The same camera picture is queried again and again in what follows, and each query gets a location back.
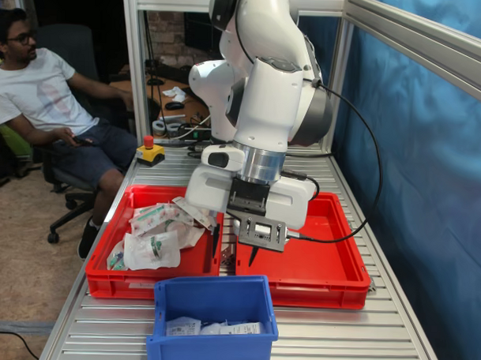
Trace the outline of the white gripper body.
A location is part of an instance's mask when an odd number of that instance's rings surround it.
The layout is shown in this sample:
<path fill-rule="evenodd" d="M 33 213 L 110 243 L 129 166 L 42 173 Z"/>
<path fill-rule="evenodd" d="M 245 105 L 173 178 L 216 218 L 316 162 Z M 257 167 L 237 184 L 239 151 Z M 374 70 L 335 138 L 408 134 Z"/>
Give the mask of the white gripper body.
<path fill-rule="evenodd" d="M 200 164 L 194 170 L 186 190 L 186 200 L 193 206 L 224 212 L 230 193 L 232 173 Z M 315 186 L 309 181 L 282 177 L 270 186 L 265 206 L 266 217 L 300 229 L 306 223 L 307 207 Z"/>

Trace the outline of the man's left hand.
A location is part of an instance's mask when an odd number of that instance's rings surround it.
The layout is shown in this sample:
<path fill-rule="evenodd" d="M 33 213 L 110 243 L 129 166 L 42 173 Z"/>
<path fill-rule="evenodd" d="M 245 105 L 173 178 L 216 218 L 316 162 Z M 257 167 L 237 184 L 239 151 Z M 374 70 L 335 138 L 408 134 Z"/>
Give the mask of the man's left hand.
<path fill-rule="evenodd" d="M 119 98 L 124 102 L 126 105 L 127 111 L 131 112 L 134 111 L 134 102 L 133 102 L 133 95 L 131 92 L 119 90 Z"/>

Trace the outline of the man's right hand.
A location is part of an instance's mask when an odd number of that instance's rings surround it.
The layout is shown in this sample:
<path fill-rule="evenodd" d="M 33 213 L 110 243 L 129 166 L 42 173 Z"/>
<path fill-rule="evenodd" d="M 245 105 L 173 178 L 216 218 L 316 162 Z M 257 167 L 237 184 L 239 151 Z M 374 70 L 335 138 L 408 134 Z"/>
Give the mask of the man's right hand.
<path fill-rule="evenodd" d="M 52 131 L 54 138 L 59 141 L 64 141 L 72 147 L 77 147 L 78 143 L 75 140 L 75 135 L 68 127 L 57 128 Z"/>

